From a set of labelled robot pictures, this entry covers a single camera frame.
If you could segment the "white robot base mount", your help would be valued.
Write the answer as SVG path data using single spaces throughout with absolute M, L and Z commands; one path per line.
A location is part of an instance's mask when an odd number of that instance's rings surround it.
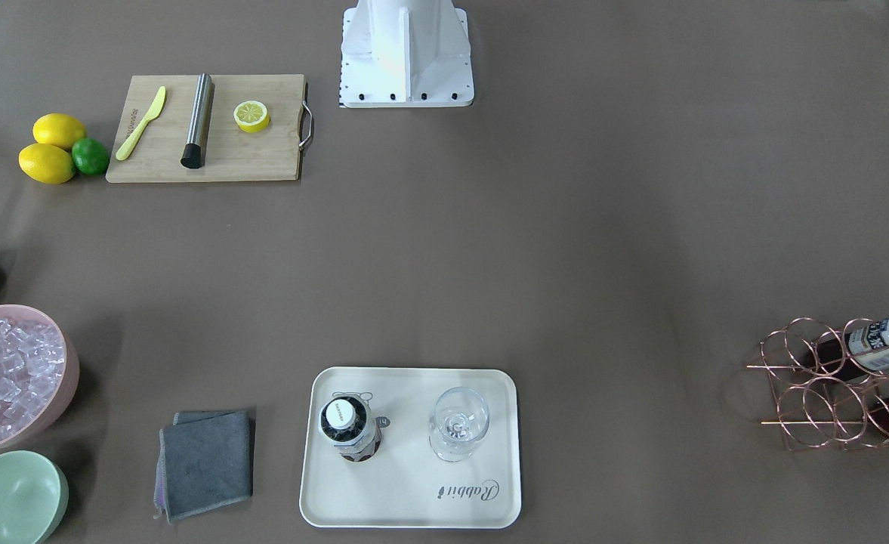
M 453 2 L 359 1 L 341 21 L 340 107 L 474 102 L 468 14 Z

